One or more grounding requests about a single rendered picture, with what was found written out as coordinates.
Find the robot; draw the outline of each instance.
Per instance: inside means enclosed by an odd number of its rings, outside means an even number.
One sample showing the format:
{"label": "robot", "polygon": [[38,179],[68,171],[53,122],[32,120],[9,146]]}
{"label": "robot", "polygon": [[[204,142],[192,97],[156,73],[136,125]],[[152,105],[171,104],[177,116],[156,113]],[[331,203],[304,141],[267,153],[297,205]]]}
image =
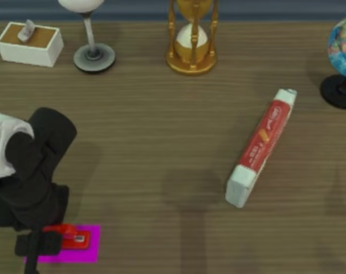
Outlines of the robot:
{"label": "robot", "polygon": [[56,255],[63,234],[69,188],[52,175],[76,137],[73,123],[50,108],[39,108],[28,121],[0,114],[0,228],[31,230],[19,235],[17,256],[27,257],[25,274],[38,274],[39,255]]}

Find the globe stand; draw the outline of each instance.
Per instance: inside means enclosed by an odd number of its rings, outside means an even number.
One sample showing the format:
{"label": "globe stand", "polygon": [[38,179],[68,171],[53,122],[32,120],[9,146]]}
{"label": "globe stand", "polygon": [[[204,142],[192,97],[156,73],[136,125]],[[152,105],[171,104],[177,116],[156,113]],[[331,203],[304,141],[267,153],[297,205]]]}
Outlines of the globe stand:
{"label": "globe stand", "polygon": [[75,66],[87,73],[100,73],[109,69],[116,60],[115,51],[102,43],[94,43],[91,26],[91,13],[81,14],[84,18],[88,45],[82,46],[74,54]]}
{"label": "globe stand", "polygon": [[323,99],[330,105],[346,110],[346,77],[340,74],[327,77],[320,86]]}

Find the white wooden box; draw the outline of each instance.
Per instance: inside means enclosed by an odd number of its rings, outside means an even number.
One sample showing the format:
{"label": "white wooden box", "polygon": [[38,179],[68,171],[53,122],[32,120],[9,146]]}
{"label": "white wooden box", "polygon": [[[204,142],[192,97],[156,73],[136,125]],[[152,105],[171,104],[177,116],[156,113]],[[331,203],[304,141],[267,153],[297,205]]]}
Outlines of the white wooden box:
{"label": "white wooden box", "polygon": [[9,22],[0,36],[0,54],[4,61],[53,67],[64,47],[59,28],[36,25],[27,43],[17,35],[24,23]]}

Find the wooden table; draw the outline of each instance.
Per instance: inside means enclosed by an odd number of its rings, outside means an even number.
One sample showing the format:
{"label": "wooden table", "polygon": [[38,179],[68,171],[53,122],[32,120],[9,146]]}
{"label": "wooden table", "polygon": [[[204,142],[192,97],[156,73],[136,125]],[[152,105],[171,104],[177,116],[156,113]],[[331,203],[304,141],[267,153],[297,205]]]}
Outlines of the wooden table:
{"label": "wooden table", "polygon": [[[44,25],[62,28],[57,64],[0,59],[0,112],[27,118],[47,106],[75,122],[55,181],[71,187],[67,221],[101,224],[103,236],[98,264],[41,274],[346,273],[346,111],[318,89],[334,73],[333,23],[221,23],[219,64],[198,78],[165,64],[165,22],[95,23],[118,58],[101,75],[72,63],[82,22]],[[238,210],[224,200],[227,177],[281,87],[298,102]],[[22,273],[14,242],[0,230],[0,274]]]}

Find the gray round base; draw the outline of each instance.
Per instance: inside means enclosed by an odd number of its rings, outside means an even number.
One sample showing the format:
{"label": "gray round base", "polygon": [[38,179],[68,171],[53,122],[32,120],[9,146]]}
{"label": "gray round base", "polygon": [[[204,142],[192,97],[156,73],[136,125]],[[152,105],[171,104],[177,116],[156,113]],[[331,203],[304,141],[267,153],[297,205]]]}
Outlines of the gray round base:
{"label": "gray round base", "polygon": [[109,69],[116,60],[115,51],[105,45],[96,44],[98,51],[101,53],[101,57],[98,59],[93,59],[88,57],[89,45],[82,46],[74,54],[74,64],[79,70],[88,73],[98,73]]}

